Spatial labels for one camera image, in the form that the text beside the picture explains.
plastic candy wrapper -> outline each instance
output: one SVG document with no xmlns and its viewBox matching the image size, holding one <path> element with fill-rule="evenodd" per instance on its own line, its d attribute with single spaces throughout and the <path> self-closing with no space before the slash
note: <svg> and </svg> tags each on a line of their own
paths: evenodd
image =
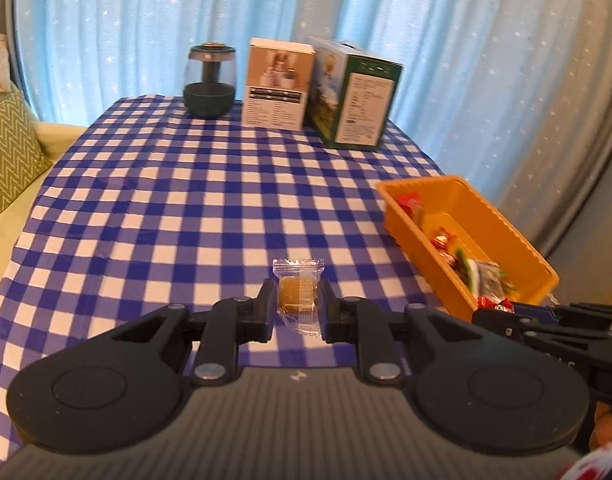
<svg viewBox="0 0 612 480">
<path fill-rule="evenodd" d="M 453 233 L 448 231 L 445 227 L 441 227 L 439 233 L 434 238 L 430 239 L 430 243 L 439 251 L 439 256 L 441 256 L 451 267 L 454 267 L 457 263 L 456 258 L 448 251 L 448 245 L 454 238 L 456 237 Z"/>
<path fill-rule="evenodd" d="M 457 249 L 455 256 L 455 271 L 475 298 L 487 298 L 495 305 L 506 299 L 496 263 L 467 258 L 461 249 Z"/>
<path fill-rule="evenodd" d="M 493 310 L 501 310 L 502 312 L 514 314 L 514 306 L 509 300 L 503 300 L 500 303 L 495 303 L 490 298 L 480 296 L 476 299 L 476 304 L 479 308 L 491 308 Z"/>
<path fill-rule="evenodd" d="M 317 284 L 323 271 L 323 260 L 273 260 L 273 274 L 279 278 L 277 312 L 290 330 L 321 336 Z"/>
<path fill-rule="evenodd" d="M 423 225 L 423 207 L 419 193 L 406 193 L 397 197 L 397 203 L 419 229 Z"/>
<path fill-rule="evenodd" d="M 517 297 L 517 289 L 514 286 L 514 283 L 511 282 L 508 274 L 503 272 L 503 270 L 499 271 L 499 281 L 502 284 L 503 293 L 505 294 L 508 300 L 514 301 Z"/>
<path fill-rule="evenodd" d="M 445 227 L 441 227 L 436 237 L 431 238 L 430 243 L 433 245 L 433 247 L 435 247 L 436 250 L 447 253 L 448 244 L 451 243 L 454 238 L 454 233 L 451 233 Z"/>
<path fill-rule="evenodd" d="M 582 456 L 558 480 L 612 480 L 612 443 Z"/>
</svg>

light blue curtain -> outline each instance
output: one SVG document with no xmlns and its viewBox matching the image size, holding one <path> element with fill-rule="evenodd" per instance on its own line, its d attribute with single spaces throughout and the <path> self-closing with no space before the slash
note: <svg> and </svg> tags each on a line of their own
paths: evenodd
<svg viewBox="0 0 612 480">
<path fill-rule="evenodd" d="M 297 0 L 17 0 L 27 94 L 45 121 L 90 124 L 123 96 L 180 95 L 189 47 L 289 40 Z"/>
<path fill-rule="evenodd" d="M 250 37 L 333 36 L 403 63 L 391 119 L 498 203 L 545 135 L 589 0 L 16 3 L 26 89 L 43 120 L 89 124 L 122 96 L 179 95 L 192 44 L 234 46 L 241 91 Z M 573 133 L 568 124 L 560 137 Z"/>
</svg>

blue and white checkered tablecloth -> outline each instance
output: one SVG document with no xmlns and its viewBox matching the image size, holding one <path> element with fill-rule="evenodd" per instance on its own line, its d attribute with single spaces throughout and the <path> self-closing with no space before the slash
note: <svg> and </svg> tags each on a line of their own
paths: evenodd
<svg viewBox="0 0 612 480">
<path fill-rule="evenodd" d="M 179 98 L 121 99 L 52 168 L 0 284 L 0 461 L 17 449 L 6 388 L 20 368 L 166 303 L 255 296 L 273 258 L 323 258 L 341 296 L 385 309 L 434 295 L 383 227 L 384 179 L 439 174 L 388 124 L 378 152 L 244 128 L 241 107 L 193 120 Z M 278 319 L 241 362 L 352 364 L 349 345 Z"/>
</svg>

orange object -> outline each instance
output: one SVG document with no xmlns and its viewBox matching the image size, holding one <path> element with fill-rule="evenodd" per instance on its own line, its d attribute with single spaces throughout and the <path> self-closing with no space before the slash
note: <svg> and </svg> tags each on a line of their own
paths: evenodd
<svg viewBox="0 0 612 480">
<path fill-rule="evenodd" d="M 476 298 L 430 242 L 444 227 L 468 258 L 495 262 L 517 290 L 516 301 L 539 304 L 559 282 L 547 261 L 497 211 L 458 176 L 389 180 L 377 184 L 386 201 L 386 229 L 401 246 L 452 316 L 470 322 Z M 419 193 L 423 232 L 397 204 L 404 193 Z"/>
<path fill-rule="evenodd" d="M 455 239 L 455 234 L 448 231 L 445 227 L 439 229 L 439 234 L 430 239 L 430 243 L 438 251 L 448 251 L 448 244 Z"/>
<path fill-rule="evenodd" d="M 407 193 L 397 197 L 397 203 L 413 219 L 419 229 L 423 226 L 423 207 L 419 194 Z"/>
</svg>

sofa armrest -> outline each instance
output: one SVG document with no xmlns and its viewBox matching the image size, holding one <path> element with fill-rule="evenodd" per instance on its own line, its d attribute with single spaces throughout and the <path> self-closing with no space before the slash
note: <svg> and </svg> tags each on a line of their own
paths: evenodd
<svg viewBox="0 0 612 480">
<path fill-rule="evenodd" d="M 37 122 L 33 123 L 33 130 L 46 156 L 57 162 L 72 143 L 86 131 L 86 127 Z"/>
</svg>

